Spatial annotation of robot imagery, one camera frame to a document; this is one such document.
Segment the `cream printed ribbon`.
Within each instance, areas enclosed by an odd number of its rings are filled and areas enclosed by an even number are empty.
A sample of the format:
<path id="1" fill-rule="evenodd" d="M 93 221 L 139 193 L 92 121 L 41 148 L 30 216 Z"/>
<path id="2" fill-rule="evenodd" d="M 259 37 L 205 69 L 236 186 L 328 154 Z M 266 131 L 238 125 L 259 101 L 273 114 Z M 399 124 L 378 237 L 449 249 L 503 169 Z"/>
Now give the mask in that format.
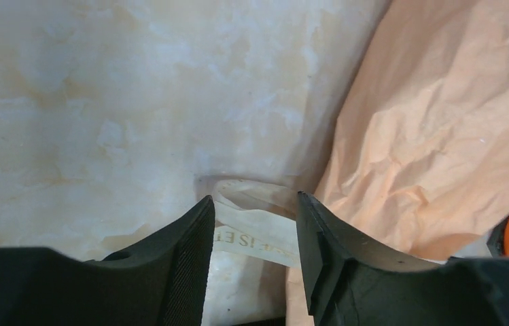
<path id="1" fill-rule="evenodd" d="M 229 179 L 218 181 L 213 249 L 300 267 L 296 193 L 280 185 Z"/>

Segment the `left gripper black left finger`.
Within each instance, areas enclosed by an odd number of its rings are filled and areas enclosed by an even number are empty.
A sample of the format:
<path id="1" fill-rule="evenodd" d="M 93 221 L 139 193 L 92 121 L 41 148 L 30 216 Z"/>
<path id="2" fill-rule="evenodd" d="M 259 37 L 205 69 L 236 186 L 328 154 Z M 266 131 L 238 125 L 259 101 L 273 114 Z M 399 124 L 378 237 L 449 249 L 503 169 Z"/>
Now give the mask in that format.
<path id="1" fill-rule="evenodd" d="M 214 227 L 206 196 L 101 261 L 0 248 L 0 325 L 200 325 Z"/>

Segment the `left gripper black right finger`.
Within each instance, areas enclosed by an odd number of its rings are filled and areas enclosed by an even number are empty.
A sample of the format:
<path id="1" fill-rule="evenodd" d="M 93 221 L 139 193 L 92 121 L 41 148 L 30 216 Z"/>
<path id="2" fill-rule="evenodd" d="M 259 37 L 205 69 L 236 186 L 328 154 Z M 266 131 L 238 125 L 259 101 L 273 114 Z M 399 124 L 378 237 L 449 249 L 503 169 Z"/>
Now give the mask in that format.
<path id="1" fill-rule="evenodd" d="M 419 259 L 345 223 L 304 192 L 296 230 L 316 325 L 509 325 L 509 258 Z"/>

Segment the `flower bouquet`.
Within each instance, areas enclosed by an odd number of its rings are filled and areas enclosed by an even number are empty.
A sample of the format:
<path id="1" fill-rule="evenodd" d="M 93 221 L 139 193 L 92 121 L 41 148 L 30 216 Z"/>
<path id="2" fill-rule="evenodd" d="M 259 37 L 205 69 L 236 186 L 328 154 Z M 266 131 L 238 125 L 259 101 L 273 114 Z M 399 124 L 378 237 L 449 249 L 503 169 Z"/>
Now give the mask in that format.
<path id="1" fill-rule="evenodd" d="M 445 264 L 509 215 L 509 1 L 392 1 L 313 195 L 345 223 Z M 287 325 L 316 325 L 302 271 Z"/>

